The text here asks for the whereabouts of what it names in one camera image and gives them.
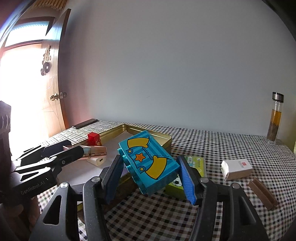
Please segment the copper metal lighter case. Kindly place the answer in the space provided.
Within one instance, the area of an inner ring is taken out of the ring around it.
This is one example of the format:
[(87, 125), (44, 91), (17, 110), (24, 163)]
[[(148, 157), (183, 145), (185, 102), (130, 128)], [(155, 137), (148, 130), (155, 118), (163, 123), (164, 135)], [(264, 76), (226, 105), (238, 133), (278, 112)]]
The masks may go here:
[(107, 155), (107, 147), (103, 146), (63, 146), (63, 150), (75, 149), (74, 158), (78, 159), (91, 159)]

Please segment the blue toy building block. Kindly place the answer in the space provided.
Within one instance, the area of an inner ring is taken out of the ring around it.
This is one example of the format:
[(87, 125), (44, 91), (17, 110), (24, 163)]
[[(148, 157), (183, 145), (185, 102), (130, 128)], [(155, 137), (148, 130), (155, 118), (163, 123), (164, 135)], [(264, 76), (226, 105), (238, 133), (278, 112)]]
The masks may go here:
[(148, 131), (119, 145), (125, 166), (142, 194), (152, 195), (177, 178), (180, 165)]

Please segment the gold metal tin tray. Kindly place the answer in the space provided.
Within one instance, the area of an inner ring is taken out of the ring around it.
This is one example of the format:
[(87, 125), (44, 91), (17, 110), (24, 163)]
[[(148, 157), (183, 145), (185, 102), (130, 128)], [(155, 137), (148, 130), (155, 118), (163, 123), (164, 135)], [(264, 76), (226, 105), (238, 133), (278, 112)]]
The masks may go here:
[[(74, 180), (76, 181), (76, 183), (83, 183), (86, 181), (87, 178), (90, 178), (96, 174), (100, 174), (104, 167), (108, 167), (111, 165), (111, 162), (115, 155), (120, 154), (121, 148), (119, 143), (128, 138), (132, 138), (134, 135), (143, 131), (144, 129), (138, 126), (124, 124), (112, 128), (106, 132), (99, 133), (102, 146), (107, 147), (107, 160), (99, 167), (90, 164), (86, 161), (86, 159), (79, 160), (78, 163), (74, 165)], [(85, 140), (83, 144), (88, 146), (87, 140)], [(111, 210), (114, 206), (119, 204), (119, 202), (132, 194), (137, 188), (138, 186), (134, 182), (131, 174), (129, 173), (127, 168), (124, 167), (115, 196), (110, 204), (106, 204), (103, 206), (104, 212)]]

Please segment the white small cube box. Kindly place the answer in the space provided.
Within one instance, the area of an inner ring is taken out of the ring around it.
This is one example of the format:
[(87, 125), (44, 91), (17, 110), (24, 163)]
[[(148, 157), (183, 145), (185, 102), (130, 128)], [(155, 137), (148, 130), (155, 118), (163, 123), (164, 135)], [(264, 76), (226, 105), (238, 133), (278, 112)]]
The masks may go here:
[(99, 156), (95, 158), (88, 158), (86, 161), (94, 166), (99, 167), (102, 164), (104, 164), (106, 160), (107, 160), (107, 156)]

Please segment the red small box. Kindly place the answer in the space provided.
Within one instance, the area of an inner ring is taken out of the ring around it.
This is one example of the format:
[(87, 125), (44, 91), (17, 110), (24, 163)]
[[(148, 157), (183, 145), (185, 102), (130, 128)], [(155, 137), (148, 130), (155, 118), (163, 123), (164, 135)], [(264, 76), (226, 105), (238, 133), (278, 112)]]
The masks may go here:
[(88, 135), (87, 143), (90, 146), (102, 146), (101, 140), (100, 140), (100, 134), (90, 132)]

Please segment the black remote control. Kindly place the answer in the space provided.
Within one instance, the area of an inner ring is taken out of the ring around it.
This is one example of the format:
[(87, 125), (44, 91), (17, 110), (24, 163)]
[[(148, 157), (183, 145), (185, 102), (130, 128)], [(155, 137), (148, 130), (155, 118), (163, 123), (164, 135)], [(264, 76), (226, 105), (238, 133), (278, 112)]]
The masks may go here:
[(91, 118), (89, 120), (86, 120), (86, 121), (83, 121), (81, 123), (75, 124), (72, 127), (75, 128), (75, 129), (79, 129), (79, 128), (83, 128), (85, 126), (88, 126), (90, 124), (96, 123), (96, 122), (98, 122), (98, 119)]

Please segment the white cigarette-style box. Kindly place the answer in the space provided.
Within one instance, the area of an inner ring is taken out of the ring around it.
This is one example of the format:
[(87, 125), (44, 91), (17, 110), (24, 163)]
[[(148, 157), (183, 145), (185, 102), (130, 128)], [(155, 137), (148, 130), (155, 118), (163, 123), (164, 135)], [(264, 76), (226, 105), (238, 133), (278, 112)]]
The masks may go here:
[(248, 177), (253, 171), (247, 159), (223, 160), (220, 169), (225, 181)]

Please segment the checkered tablecloth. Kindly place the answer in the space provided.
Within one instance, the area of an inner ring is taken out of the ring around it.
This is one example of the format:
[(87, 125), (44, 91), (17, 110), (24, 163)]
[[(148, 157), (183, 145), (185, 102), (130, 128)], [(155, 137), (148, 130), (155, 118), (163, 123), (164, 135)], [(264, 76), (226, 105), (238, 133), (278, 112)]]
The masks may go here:
[[(269, 145), (263, 136), (219, 133), (187, 128), (140, 125), (145, 130), (171, 137), (173, 157), (193, 155), (206, 162), (208, 182), (202, 193), (212, 194), (218, 185), (231, 189), (220, 165), (223, 160), (247, 159), (251, 178), (259, 179), (278, 205), (267, 210), (249, 187), (250, 178), (238, 180), (255, 208), (270, 240), (281, 240), (295, 220), (295, 154), (282, 142)], [(135, 190), (106, 214), (112, 240), (188, 240), (198, 207), (189, 201), (169, 197), (163, 190), (147, 196)]]

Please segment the green card pack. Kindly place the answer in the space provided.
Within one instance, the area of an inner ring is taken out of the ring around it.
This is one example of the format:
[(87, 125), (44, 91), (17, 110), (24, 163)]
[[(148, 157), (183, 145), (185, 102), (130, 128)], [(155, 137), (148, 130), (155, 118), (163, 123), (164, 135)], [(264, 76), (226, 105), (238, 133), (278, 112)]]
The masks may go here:
[(195, 193), (195, 187), (199, 184), (198, 177), (191, 177), (196, 171), (201, 177), (206, 177), (206, 164), (204, 158), (198, 156), (177, 157), (180, 170), (177, 178), (165, 187), (165, 193), (179, 199), (187, 199), (195, 205), (199, 196)]

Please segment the door decoration ornament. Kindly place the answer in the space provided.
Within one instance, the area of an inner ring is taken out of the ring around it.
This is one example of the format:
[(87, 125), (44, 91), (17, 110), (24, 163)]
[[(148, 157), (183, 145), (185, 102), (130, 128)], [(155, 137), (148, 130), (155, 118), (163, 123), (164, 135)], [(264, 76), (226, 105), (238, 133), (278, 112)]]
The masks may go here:
[(43, 60), (42, 60), (42, 68), (41, 68), (41, 75), (45, 76), (49, 73), (51, 69), (51, 55), (50, 55), (51, 46), (48, 45), (45, 48), (45, 53), (43, 54)]

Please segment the wooden door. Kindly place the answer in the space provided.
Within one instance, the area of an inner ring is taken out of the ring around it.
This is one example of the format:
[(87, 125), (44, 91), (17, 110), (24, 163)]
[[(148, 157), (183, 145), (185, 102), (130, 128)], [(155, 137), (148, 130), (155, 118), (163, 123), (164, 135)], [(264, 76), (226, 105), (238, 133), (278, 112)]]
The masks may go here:
[[(62, 99), (50, 96), (59, 89), (59, 48), (70, 16), (39, 16), (16, 22), (1, 40), (1, 101), (11, 106), (12, 133), (33, 130), (47, 138), (65, 130)], [(41, 75), (43, 54), (50, 45), (51, 69)]]

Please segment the glass tea bottle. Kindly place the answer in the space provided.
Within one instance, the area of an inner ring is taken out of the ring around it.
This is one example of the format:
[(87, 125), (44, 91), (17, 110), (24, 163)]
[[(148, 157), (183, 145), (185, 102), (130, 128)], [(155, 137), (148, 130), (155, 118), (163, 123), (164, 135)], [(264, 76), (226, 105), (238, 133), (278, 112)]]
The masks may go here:
[(279, 92), (273, 92), (272, 99), (274, 101), (274, 107), (271, 112), (271, 118), (269, 123), (268, 132), (266, 135), (266, 141), (269, 144), (275, 144), (278, 136), (278, 130), (280, 128), (281, 113), (284, 103), (284, 95)]

